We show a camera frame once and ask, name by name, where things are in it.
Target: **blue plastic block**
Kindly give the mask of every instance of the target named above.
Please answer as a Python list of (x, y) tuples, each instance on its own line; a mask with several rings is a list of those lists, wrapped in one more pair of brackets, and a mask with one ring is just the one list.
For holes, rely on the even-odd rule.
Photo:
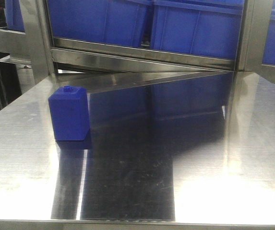
[(55, 140), (84, 140), (90, 128), (86, 89), (60, 87), (48, 101)]

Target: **stainless steel frame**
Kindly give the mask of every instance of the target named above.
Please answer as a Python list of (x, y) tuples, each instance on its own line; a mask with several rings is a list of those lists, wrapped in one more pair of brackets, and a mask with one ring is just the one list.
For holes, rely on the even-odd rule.
[(46, 0), (19, 0), (26, 33), (0, 29), (0, 52), (11, 54), (16, 63), (29, 56), (36, 82), (54, 76), (56, 63), (81, 69), (109, 71), (255, 71), (275, 83), (275, 66), (262, 64), (273, 0), (246, 0), (235, 61), (145, 48), (90, 43), (52, 37)]

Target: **metal leg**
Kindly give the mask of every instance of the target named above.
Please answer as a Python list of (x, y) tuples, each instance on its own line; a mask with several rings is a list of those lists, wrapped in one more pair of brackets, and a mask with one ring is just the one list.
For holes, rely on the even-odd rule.
[(52, 38), (42, 0), (19, 0), (26, 33), (27, 46), (32, 61), (35, 83), (56, 71), (50, 53)]
[[(0, 53), (0, 58), (8, 54)], [(0, 109), (21, 96), (21, 88), (15, 65), (0, 63)]]
[(261, 68), (273, 0), (245, 0), (236, 71)]

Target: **blue plastic part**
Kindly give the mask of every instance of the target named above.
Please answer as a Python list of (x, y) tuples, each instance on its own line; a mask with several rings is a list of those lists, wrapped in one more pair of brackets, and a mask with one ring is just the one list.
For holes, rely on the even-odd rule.
[(48, 101), (55, 140), (84, 140), (90, 129), (86, 89), (60, 87)]
[(151, 48), (234, 59), (241, 9), (155, 0)]
[(8, 29), (24, 32), (19, 0), (6, 0), (5, 13)]
[(48, 0), (54, 36), (139, 47), (150, 0)]

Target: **metal tabletop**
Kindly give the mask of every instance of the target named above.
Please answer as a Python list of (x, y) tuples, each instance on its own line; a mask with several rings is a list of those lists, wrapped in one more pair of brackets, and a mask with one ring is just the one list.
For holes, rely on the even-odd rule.
[[(48, 97), (88, 90), (56, 142)], [(0, 229), (275, 226), (275, 85), (245, 73), (44, 79), (0, 111)]]

